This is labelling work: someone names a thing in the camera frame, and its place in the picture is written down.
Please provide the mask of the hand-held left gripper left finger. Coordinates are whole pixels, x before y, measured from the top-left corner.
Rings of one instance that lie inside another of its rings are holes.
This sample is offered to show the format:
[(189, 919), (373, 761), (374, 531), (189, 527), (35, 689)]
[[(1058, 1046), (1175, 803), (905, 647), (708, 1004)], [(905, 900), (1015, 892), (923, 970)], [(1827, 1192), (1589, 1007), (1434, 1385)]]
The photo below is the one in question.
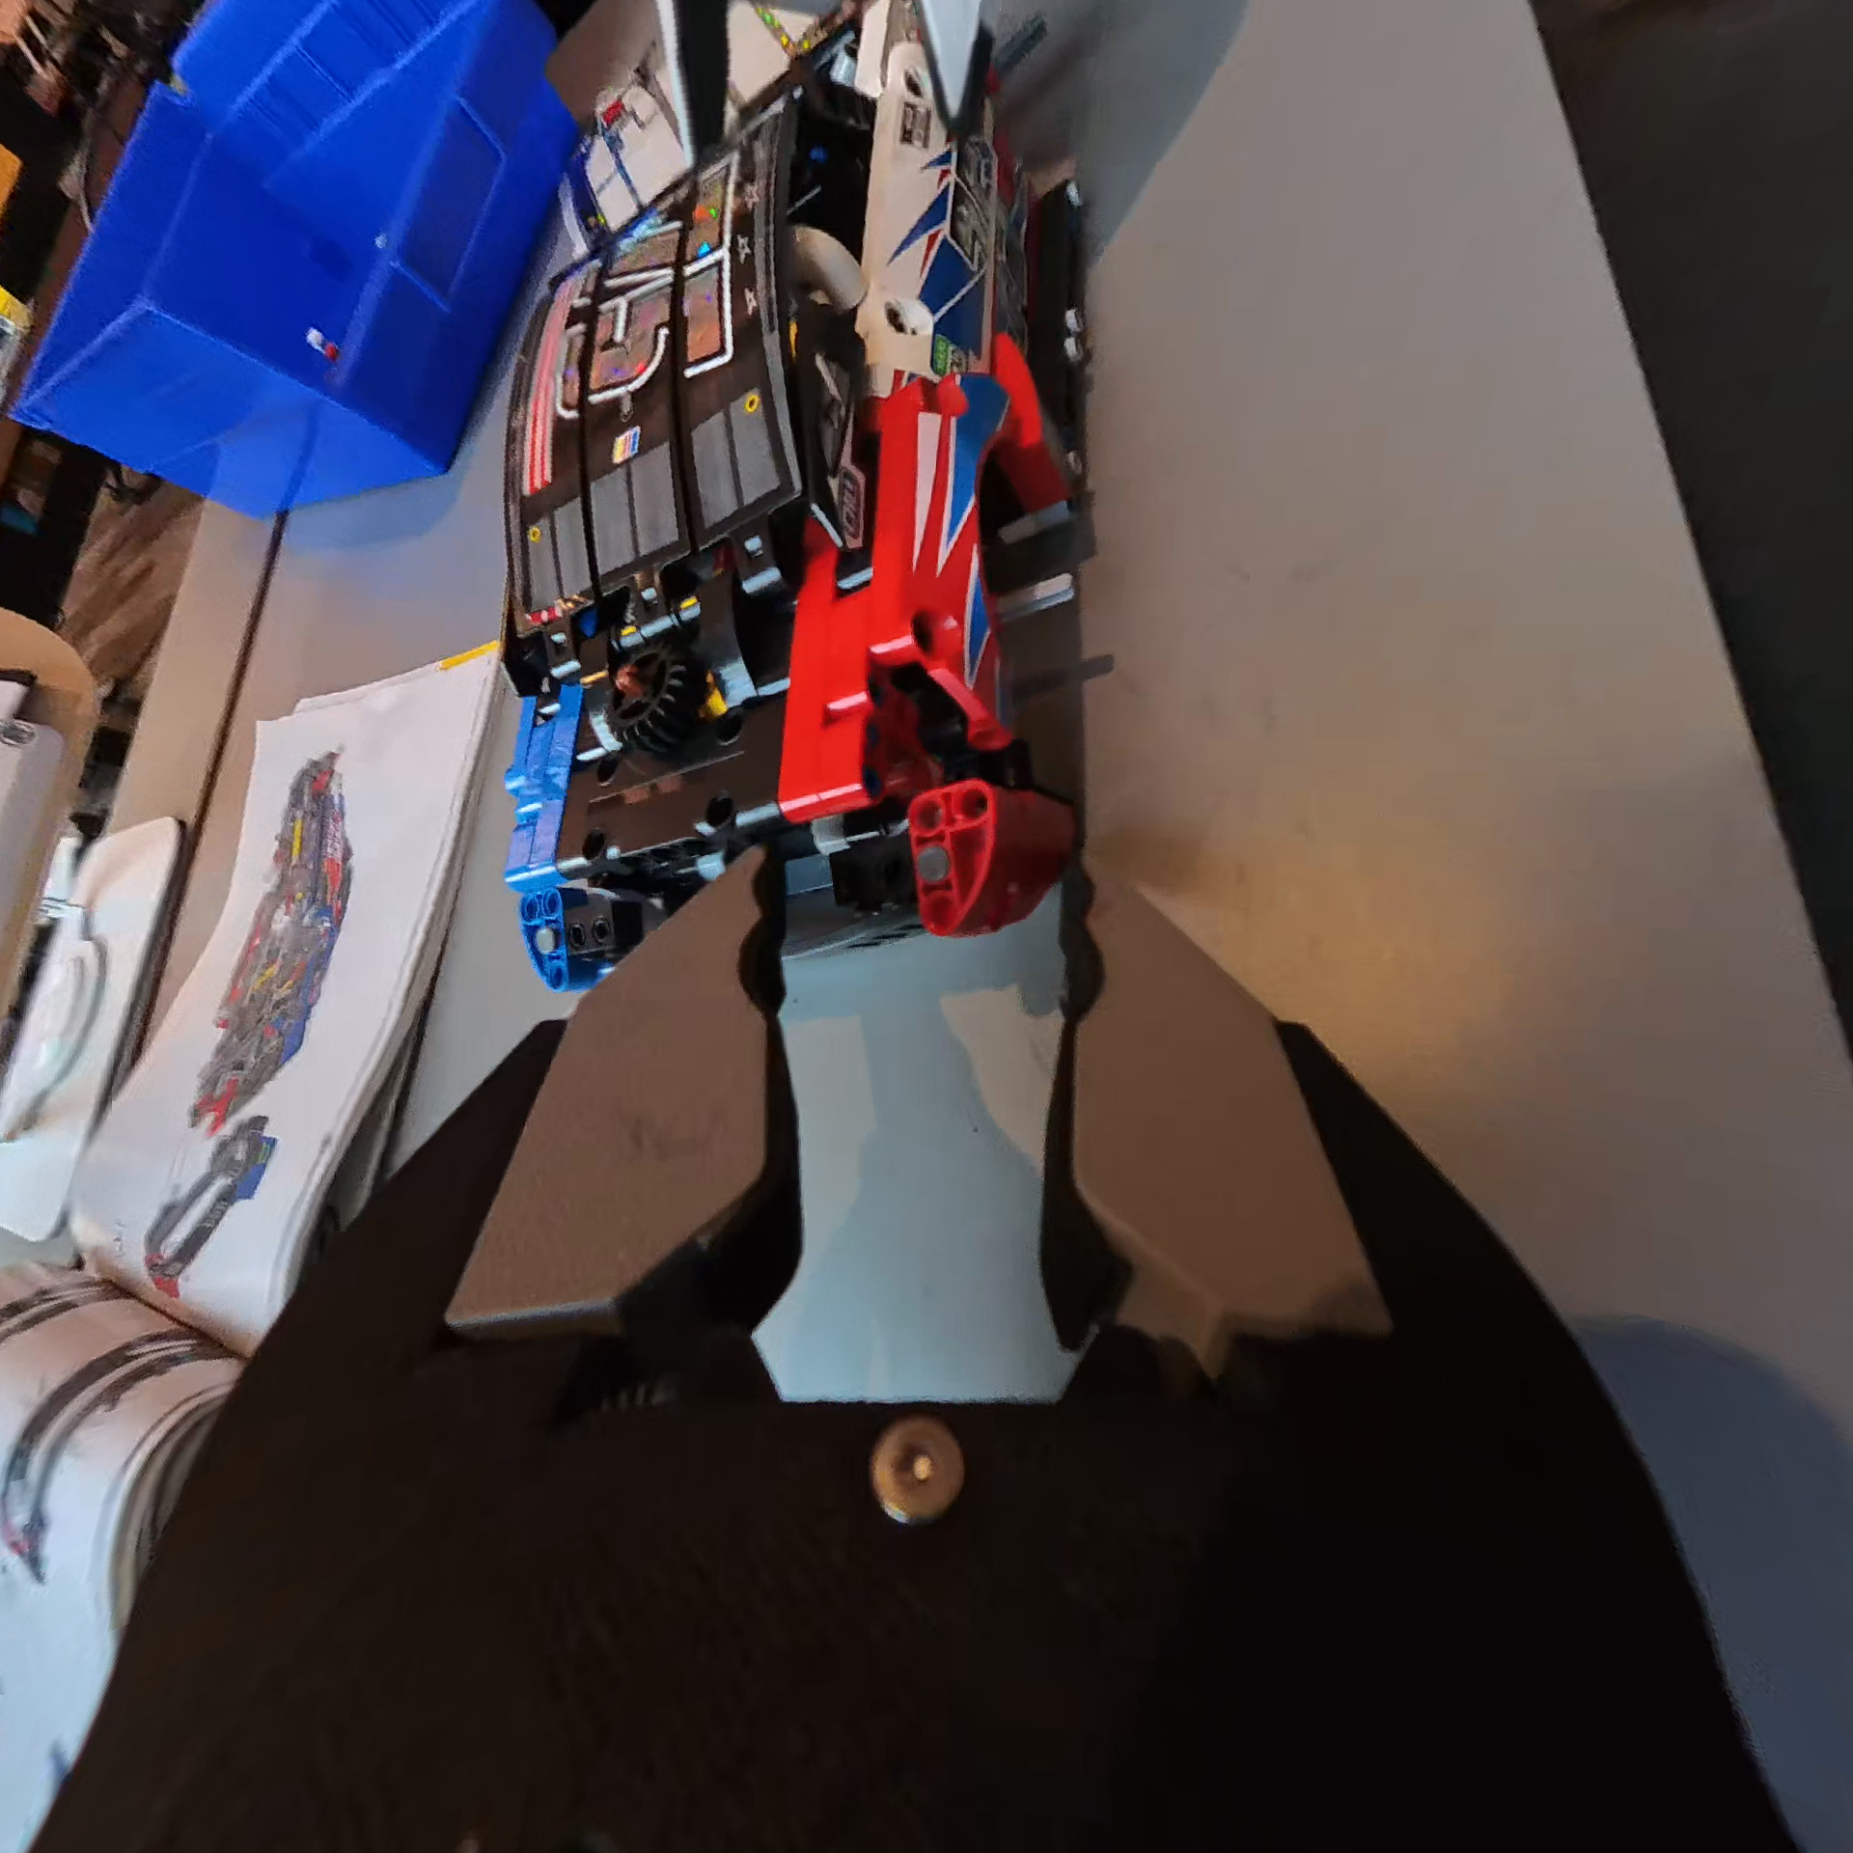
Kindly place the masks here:
[(782, 875), (746, 856), (567, 1018), (451, 1331), (625, 1341), (751, 1333), (799, 1263)]

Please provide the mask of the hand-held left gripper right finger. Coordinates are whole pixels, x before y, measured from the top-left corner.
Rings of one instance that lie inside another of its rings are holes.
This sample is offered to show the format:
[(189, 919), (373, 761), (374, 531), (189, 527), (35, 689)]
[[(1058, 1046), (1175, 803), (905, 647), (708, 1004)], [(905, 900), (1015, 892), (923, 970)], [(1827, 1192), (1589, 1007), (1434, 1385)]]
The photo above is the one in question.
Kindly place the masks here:
[(1078, 1353), (1195, 1362), (1394, 1324), (1274, 1016), (1135, 889), (1069, 869), (1042, 1159), (1042, 1291)]

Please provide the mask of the red black toy race car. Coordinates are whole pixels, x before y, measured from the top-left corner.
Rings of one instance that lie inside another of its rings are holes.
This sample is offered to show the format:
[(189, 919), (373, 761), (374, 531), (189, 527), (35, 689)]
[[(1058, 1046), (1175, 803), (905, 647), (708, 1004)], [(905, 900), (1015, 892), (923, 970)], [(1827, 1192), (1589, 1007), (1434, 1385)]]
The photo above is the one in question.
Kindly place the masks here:
[(763, 849), (799, 947), (1027, 919), (1075, 851), (1009, 621), (1093, 552), (1084, 202), (863, 4), (529, 320), (503, 448), (503, 883), (584, 993)]

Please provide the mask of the grey desk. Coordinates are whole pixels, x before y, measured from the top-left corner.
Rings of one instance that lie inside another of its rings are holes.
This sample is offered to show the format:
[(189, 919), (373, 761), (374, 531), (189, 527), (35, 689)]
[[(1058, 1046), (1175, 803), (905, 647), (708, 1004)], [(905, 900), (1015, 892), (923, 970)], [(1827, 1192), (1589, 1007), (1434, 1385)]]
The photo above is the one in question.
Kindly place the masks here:
[[(1849, 1849), (1849, 1048), (1535, 4), (986, 4), (1075, 157), (1099, 555), (1091, 849), (1305, 1024), (1567, 1316), (1804, 1849)], [(495, 618), (495, 420), (455, 476), (209, 512), (125, 813)], [(806, 959), (799, 1397), (1031, 1394), (1053, 906)]]

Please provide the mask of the open instruction booklet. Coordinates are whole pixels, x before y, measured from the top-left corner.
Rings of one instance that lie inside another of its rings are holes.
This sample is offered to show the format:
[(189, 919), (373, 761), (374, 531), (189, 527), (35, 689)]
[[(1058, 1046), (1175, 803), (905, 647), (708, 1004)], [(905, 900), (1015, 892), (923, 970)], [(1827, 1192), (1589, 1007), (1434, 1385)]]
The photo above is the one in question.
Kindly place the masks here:
[(256, 731), (218, 921), (1, 1289), (1, 1842), (77, 1759), (180, 1482), (292, 1295), (448, 922), (494, 650)]

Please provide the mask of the white stand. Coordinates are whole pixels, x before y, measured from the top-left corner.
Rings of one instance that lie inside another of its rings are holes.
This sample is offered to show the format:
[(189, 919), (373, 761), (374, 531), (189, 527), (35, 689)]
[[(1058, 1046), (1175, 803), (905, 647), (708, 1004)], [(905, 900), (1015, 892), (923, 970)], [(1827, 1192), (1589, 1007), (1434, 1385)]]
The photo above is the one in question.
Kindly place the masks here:
[(49, 890), (49, 944), (3, 1067), (5, 1238), (46, 1249), (66, 1232), (81, 1156), (141, 1024), (181, 834), (176, 819), (112, 831)]

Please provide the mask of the blue storage bin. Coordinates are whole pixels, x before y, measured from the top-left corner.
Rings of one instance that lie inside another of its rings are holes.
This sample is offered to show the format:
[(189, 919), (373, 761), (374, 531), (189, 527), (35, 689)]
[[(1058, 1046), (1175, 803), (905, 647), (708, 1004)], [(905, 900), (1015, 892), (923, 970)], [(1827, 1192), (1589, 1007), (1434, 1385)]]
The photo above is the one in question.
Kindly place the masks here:
[(575, 129), (531, 2), (218, 2), (12, 413), (270, 518), (445, 476)]

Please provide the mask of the holographic sticker sheet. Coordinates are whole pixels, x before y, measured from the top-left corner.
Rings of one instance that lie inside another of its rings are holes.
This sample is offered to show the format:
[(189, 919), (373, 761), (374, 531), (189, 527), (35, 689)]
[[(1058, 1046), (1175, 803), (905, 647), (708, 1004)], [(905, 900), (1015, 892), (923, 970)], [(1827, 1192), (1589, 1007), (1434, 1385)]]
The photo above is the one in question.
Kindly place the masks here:
[[(691, 170), (700, 148), (687, 127), (677, 4), (553, 4), (562, 42), (544, 75), (577, 127), (575, 153), (559, 184), (567, 251), (585, 259), (595, 245), (652, 207)], [(696, 4), (726, 28), (724, 129), (799, 61), (842, 33), (855, 33), (863, 4)]]

